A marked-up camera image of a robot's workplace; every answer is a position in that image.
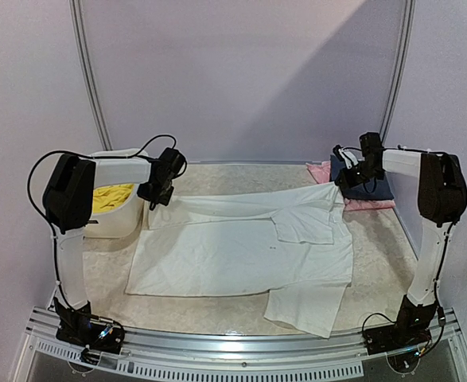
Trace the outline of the white t-shirt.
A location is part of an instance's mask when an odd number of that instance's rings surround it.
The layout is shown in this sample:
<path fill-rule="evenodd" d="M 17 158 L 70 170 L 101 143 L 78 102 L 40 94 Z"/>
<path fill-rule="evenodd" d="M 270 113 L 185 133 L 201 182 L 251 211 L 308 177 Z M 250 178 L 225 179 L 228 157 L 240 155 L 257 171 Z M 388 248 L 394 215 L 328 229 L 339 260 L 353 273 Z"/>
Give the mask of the white t-shirt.
<path fill-rule="evenodd" d="M 332 183 L 268 193 L 178 196 L 148 215 L 128 294 L 268 293 L 264 316 L 329 337 L 352 281 L 352 236 Z"/>

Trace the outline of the aluminium frame post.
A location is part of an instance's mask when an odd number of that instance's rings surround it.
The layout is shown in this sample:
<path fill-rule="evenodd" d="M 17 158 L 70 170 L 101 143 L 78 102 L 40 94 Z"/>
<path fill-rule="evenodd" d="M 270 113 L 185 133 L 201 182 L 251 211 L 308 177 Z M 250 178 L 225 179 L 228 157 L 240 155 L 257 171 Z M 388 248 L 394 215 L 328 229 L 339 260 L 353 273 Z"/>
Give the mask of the aluminium frame post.
<path fill-rule="evenodd" d="M 399 90 L 403 81 L 403 73 L 407 61 L 408 49 L 411 41 L 411 32 L 414 20 L 415 0 L 403 2 L 403 15 L 399 28 L 399 37 L 395 51 L 395 62 L 391 75 L 391 83 L 387 102 L 385 104 L 383 118 L 379 129 L 382 142 L 385 142 L 389 133 L 391 121 L 395 113 Z"/>
<path fill-rule="evenodd" d="M 80 67 L 83 73 L 85 89 L 88 94 L 88 101 L 91 108 L 92 118 L 99 136 L 100 143 L 104 150 L 113 148 L 111 138 L 107 130 L 106 119 L 103 114 L 99 93 L 96 86 L 95 75 L 91 63 L 88 48 L 88 39 L 84 23 L 83 2 L 79 0 L 69 0 L 71 19 L 76 39 L 76 47 L 80 60 Z"/>

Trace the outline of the white plastic laundry basket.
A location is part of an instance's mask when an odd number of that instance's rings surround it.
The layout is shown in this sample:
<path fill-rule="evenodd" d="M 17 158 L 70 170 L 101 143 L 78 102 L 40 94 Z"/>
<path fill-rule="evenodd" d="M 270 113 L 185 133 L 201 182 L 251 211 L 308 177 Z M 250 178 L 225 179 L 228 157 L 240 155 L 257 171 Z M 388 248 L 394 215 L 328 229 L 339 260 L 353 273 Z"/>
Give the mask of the white plastic laundry basket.
<path fill-rule="evenodd" d="M 94 189 L 122 184 L 133 185 L 126 200 L 107 212 L 92 213 L 84 236 L 95 239 L 118 239 L 129 236 L 137 227 L 144 201 L 137 196 L 140 184 L 148 181 L 150 163 L 131 155 L 138 149 L 100 151 L 92 154 L 96 164 Z"/>

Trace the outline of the right aluminium frame post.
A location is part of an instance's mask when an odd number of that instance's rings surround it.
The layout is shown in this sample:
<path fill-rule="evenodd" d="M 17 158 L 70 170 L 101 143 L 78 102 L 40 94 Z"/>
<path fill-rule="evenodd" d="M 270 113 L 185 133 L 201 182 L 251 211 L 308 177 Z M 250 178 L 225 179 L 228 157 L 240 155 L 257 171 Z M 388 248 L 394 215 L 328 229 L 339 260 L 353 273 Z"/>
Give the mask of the right aluminium frame post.
<path fill-rule="evenodd" d="M 399 28 L 399 37 L 395 51 L 395 62 L 391 75 L 391 83 L 387 102 L 385 104 L 383 118 L 379 129 L 382 142 L 385 142 L 389 133 L 391 121 L 395 113 L 399 90 L 403 81 L 403 73 L 407 61 L 408 49 L 411 41 L 411 32 L 414 20 L 415 0 L 403 2 L 403 15 Z"/>

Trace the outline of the front aluminium rail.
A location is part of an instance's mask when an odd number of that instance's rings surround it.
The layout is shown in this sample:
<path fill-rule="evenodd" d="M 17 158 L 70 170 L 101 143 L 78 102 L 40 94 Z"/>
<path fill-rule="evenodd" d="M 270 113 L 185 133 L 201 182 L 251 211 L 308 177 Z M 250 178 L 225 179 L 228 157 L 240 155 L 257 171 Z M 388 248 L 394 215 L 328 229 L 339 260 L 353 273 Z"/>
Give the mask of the front aluminium rail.
<path fill-rule="evenodd" d="M 357 329 L 310 335 L 204 335 L 127 328 L 119 354 L 92 353 L 56 339 L 58 317 L 36 308 L 26 325 L 16 381 L 467 381 L 454 320 L 434 327 L 437 344 L 369 354 Z"/>

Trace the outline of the yellow garment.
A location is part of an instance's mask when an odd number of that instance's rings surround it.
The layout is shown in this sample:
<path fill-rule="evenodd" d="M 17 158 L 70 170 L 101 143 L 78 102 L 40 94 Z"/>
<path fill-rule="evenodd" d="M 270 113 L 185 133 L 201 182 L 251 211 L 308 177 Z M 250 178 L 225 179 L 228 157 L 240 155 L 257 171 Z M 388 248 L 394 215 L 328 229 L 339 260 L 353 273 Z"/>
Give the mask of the yellow garment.
<path fill-rule="evenodd" d="M 122 206 L 132 194 L 133 188 L 133 184 L 121 184 L 94 189 L 92 212 L 104 213 Z"/>

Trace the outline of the left aluminium frame post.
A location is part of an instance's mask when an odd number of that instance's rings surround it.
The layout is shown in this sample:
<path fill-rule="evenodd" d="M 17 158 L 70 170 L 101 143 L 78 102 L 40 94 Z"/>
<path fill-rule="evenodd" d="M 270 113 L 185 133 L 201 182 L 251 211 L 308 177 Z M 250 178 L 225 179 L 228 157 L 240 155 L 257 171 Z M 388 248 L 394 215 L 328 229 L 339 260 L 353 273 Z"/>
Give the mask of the left aluminium frame post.
<path fill-rule="evenodd" d="M 85 89 L 88 94 L 88 101 L 91 108 L 92 118 L 99 136 L 100 143 L 104 150 L 113 148 L 111 138 L 107 130 L 106 119 L 103 114 L 99 93 L 96 86 L 95 75 L 91 63 L 88 48 L 88 39 L 84 23 L 83 2 L 79 0 L 69 0 L 71 19 L 76 39 L 76 47 L 80 60 L 80 67 L 83 73 Z"/>

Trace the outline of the folded navy blue garment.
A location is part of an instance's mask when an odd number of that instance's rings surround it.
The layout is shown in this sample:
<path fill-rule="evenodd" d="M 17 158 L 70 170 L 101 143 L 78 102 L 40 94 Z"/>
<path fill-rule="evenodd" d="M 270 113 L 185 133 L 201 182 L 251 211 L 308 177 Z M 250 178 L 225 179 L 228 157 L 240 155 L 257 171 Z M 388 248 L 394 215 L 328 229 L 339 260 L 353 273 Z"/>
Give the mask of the folded navy blue garment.
<path fill-rule="evenodd" d="M 345 168 L 345 164 L 340 162 L 334 155 L 330 155 L 331 162 L 331 175 L 329 180 L 334 182 L 339 171 Z M 352 189 L 343 190 L 342 196 L 350 200 L 363 200 L 363 201 L 385 201 L 394 200 L 394 195 L 391 191 L 387 179 L 384 177 L 382 180 L 373 178 L 363 185 L 358 185 Z"/>

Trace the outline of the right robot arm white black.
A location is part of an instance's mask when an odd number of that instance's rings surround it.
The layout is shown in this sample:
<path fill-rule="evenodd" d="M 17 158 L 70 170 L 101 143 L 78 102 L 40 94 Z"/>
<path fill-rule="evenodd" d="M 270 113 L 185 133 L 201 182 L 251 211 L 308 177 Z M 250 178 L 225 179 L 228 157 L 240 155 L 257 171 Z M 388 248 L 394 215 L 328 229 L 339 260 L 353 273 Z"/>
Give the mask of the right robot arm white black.
<path fill-rule="evenodd" d="M 333 155 L 345 163 L 334 178 L 342 192 L 378 181 L 386 173 L 417 180 L 417 207 L 422 218 L 420 254 L 389 335 L 395 346 L 406 347 L 429 327 L 437 312 L 443 311 L 438 302 L 440 276 L 454 226 L 467 208 L 467 185 L 453 154 L 403 146 L 386 148 L 375 132 L 361 135 L 357 150 L 362 154 L 360 160 L 351 147 L 333 147 Z"/>

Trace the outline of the folded pink garment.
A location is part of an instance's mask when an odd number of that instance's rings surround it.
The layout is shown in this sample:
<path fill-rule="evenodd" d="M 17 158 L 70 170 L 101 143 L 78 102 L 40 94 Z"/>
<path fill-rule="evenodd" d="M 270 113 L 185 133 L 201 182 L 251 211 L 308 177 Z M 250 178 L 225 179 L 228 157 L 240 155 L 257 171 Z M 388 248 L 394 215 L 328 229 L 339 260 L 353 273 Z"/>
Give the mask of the folded pink garment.
<path fill-rule="evenodd" d="M 306 164 L 312 178 L 318 184 L 325 184 L 329 182 L 331 175 L 331 162 L 325 161 L 321 164 Z M 391 200 L 385 201 L 363 201 L 363 200 L 350 200 L 344 199 L 345 211 L 364 211 L 364 210 L 378 210 L 378 209 L 393 209 L 395 202 Z"/>

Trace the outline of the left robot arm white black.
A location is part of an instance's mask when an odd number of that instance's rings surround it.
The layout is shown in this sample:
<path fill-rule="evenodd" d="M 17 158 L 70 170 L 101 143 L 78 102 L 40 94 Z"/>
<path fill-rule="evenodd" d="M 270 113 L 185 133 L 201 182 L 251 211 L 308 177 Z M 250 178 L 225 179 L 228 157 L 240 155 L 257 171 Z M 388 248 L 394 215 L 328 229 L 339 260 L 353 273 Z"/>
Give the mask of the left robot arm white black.
<path fill-rule="evenodd" d="M 167 206 L 173 180 L 186 170 L 187 160 L 167 147 L 151 158 L 142 149 L 103 151 L 84 155 L 61 151 L 42 197 L 44 218 L 53 230 L 58 295 L 54 304 L 61 325 L 79 345 L 97 337 L 84 285 L 84 229 L 92 215 L 93 192 L 109 185 L 133 184 L 150 210 Z"/>

